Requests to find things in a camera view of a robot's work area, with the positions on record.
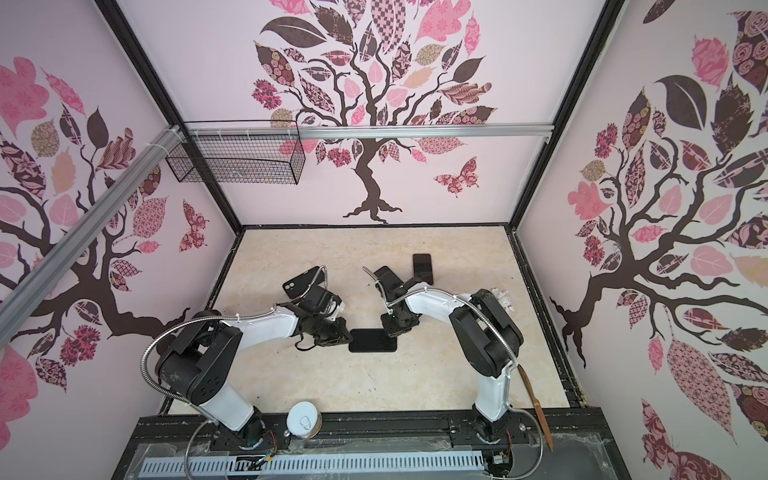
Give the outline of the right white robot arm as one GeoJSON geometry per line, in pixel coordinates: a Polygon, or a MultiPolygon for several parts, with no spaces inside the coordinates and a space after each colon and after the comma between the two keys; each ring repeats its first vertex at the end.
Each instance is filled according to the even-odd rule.
{"type": "Polygon", "coordinates": [[[384,332],[397,338],[420,324],[423,316],[452,327],[467,362],[478,374],[473,404],[479,421],[488,430],[501,426],[511,412],[509,374],[518,367],[524,343],[520,329],[490,290],[454,294],[426,282],[403,282],[384,266],[371,277],[386,312],[381,315],[384,332]]]}

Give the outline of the black smartphone with silver frame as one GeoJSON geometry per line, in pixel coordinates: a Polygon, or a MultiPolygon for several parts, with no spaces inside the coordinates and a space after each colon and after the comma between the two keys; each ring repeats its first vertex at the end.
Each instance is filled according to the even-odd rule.
{"type": "Polygon", "coordinates": [[[432,257],[428,253],[416,253],[412,256],[413,276],[419,282],[434,284],[432,257]]]}

